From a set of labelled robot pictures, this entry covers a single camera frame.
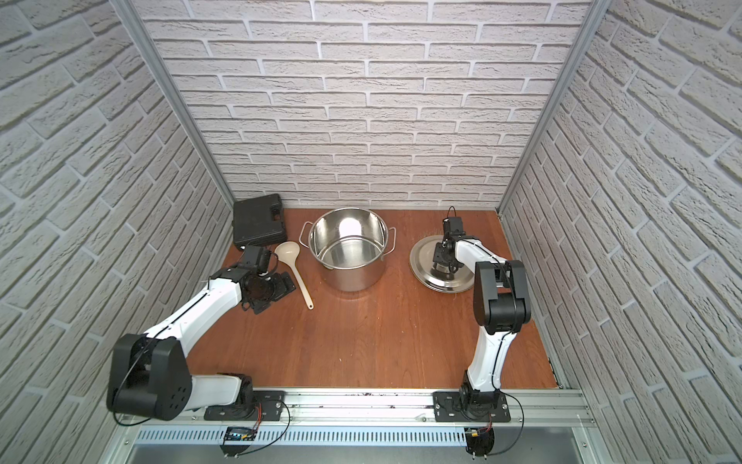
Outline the stainless steel pot lid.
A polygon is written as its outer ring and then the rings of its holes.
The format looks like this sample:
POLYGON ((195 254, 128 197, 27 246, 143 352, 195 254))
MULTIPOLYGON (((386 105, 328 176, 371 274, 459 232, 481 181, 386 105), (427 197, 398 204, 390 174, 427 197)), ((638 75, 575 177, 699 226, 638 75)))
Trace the stainless steel pot lid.
POLYGON ((411 249, 410 266, 414 276, 425 287, 441 293, 456 294, 473 287, 475 275, 463 267, 455 273, 448 267, 434 262, 436 245, 442 235, 433 235, 419 240, 411 249))

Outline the beige plastic ladle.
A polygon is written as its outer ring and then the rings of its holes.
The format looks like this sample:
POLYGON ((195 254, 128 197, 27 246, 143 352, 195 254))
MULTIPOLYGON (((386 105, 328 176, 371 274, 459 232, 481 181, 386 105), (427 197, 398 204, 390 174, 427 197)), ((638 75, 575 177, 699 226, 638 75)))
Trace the beige plastic ladle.
POLYGON ((277 256, 277 259, 287 265, 292 271, 297 285, 303 294, 303 299, 305 300, 307 308, 313 310, 315 307, 313 299, 311 298, 305 282, 303 281, 303 277, 297 268, 297 260, 301 253, 300 245, 296 242, 284 242, 276 246, 274 253, 277 256))

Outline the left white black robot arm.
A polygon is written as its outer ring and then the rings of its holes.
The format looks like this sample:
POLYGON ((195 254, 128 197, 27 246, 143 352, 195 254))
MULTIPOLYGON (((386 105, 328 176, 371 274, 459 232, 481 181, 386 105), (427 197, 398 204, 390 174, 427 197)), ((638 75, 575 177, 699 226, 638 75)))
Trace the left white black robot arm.
POLYGON ((106 407, 116 423, 171 421, 204 409, 211 420, 248 419, 257 407, 245 374, 196 375, 187 356, 200 338, 234 307, 255 314, 292 293, 288 273, 276 270, 276 255, 248 246, 241 258, 208 277, 185 305, 142 334, 124 334, 114 344, 106 407))

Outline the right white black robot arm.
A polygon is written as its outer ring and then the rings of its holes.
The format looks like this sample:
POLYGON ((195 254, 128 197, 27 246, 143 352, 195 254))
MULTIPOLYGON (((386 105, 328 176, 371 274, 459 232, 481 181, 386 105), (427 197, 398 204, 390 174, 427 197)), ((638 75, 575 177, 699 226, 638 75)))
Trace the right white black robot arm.
POLYGON ((508 260, 468 235, 463 220, 442 220, 442 241, 433 262, 450 271, 473 273, 473 316, 479 326, 477 348, 460 388, 461 408, 469 414, 494 407, 504 396, 502 372, 508 350, 531 321, 529 284, 523 262, 508 260))

